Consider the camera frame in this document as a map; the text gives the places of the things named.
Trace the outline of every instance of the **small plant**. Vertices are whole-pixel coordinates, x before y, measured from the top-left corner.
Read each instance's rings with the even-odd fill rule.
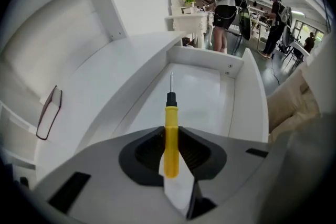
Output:
[[[195,0],[182,0],[182,1],[184,1],[185,4],[193,4],[196,2]]]

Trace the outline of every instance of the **black shorts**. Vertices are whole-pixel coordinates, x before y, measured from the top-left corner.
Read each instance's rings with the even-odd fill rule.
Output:
[[[237,8],[236,6],[226,6],[219,5],[216,7],[214,26],[223,27],[226,30],[229,29],[230,25],[236,17]]]

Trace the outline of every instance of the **man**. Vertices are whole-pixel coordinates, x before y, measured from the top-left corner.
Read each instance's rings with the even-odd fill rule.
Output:
[[[273,20],[272,27],[269,31],[268,39],[266,46],[263,51],[258,51],[264,58],[270,58],[272,52],[275,49],[275,46],[280,39],[282,33],[284,32],[285,23],[280,19],[279,13],[285,8],[281,5],[281,0],[271,0],[273,1],[271,13],[264,13],[264,16],[271,18]]]
[[[226,53],[227,39],[225,36],[225,29],[228,29],[236,17],[236,3],[235,0],[217,0],[214,23],[214,50]]]
[[[315,45],[315,39],[314,39],[314,33],[310,32],[310,37],[308,37],[305,41],[304,41],[304,48],[305,50],[310,53],[310,51],[312,50],[312,48]]]

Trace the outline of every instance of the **window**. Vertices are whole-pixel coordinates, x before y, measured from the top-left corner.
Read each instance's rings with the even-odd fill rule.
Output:
[[[307,25],[301,21],[296,21],[295,26],[293,29],[293,36],[295,40],[299,41],[302,45],[304,45],[305,40],[310,37],[310,33],[314,33],[314,38],[315,38],[315,47],[319,43],[321,43],[323,39],[324,33],[321,32],[320,30],[317,30],[316,28]]]

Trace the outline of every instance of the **beige fabric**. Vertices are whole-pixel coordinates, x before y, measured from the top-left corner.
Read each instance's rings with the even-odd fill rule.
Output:
[[[269,142],[274,142],[284,131],[294,130],[303,122],[319,114],[316,100],[302,76],[300,68],[267,97]]]
[[[307,122],[320,114],[317,102],[309,88],[301,97],[301,105],[298,107],[297,111],[293,114],[293,116],[285,119],[273,129],[271,134],[268,136],[268,142],[274,142],[279,134],[285,131],[294,130],[304,122]]]

